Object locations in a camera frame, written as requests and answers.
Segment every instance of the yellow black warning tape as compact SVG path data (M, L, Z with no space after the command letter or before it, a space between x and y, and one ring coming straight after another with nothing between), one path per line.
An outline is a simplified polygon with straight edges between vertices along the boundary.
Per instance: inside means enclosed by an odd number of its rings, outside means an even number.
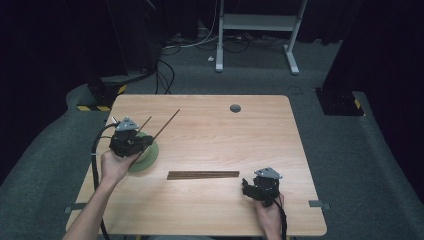
M77 106L80 111L102 111L108 112L110 111L110 107L108 106Z
M119 90L118 90L118 95L123 94L125 89L127 89L127 84L125 84L124 86L122 86Z
M355 105L357 109L361 108L361 103L358 101L358 99L355 98Z
M121 95L125 92L125 90L127 89L127 84L123 85L122 87L119 88L118 92L117 92L117 96ZM80 111L85 111L85 112L89 112L89 111L102 111L102 112L108 112L111 110L111 107L108 106L88 106L88 105L78 105L78 110Z

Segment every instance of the green bowl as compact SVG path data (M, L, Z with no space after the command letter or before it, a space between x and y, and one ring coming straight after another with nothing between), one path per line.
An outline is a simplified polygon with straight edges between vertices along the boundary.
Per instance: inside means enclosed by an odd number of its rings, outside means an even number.
M144 132L139 132L137 136L146 136ZM140 172L146 170L156 161L159 155L159 146L156 141L153 141L153 144L150 145L146 151L144 151L137 160L130 166L128 172Z

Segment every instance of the metal bracket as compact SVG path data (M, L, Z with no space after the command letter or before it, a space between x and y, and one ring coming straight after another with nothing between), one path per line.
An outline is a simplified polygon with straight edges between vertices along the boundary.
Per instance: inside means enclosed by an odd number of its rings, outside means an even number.
M278 172L276 172L274 169L272 169L272 167L267 167L264 169L257 170L255 171L255 174L264 178L274 178L274 179L283 178L283 176L279 174Z
M127 130L135 130L138 129L137 123L131 120L129 117L125 117L124 120L116 127L116 131L127 131Z
M319 200L309 200L309 207L319 207L323 211L327 211L331 209L331 206L329 203L323 203Z
M65 207L64 213L71 213L73 210L81 210L87 203L75 203L72 206Z

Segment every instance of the forearm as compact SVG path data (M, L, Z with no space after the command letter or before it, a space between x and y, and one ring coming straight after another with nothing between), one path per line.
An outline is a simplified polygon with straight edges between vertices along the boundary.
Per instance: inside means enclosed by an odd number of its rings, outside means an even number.
M96 192L72 223L63 239L96 239L103 213L116 184L100 182Z

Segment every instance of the wooden stick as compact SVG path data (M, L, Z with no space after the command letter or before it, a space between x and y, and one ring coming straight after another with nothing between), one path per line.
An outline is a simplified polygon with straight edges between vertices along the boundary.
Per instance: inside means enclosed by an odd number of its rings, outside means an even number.
M172 119L174 119L174 117L175 117L175 115L177 115L177 113L180 111L180 109L178 109L175 113L174 113L174 115L172 115L172 117L168 120L168 122L166 122L165 123L165 125L159 130L159 132L158 133L156 133L156 136L154 136L153 137L153 140L155 140L158 136L159 136L159 134L162 132L162 130L163 129L165 129L166 128L166 126L168 126L168 124L172 121Z
M167 180L238 177L239 171L169 171Z
M141 129L144 127L144 126L146 126L146 124L147 124L147 122L149 122L149 120L152 118L152 116L150 116L148 119L147 119L147 121L145 121L144 122L144 124L143 125L141 125L141 127L138 129L138 132L137 133L139 133L140 131L141 131Z

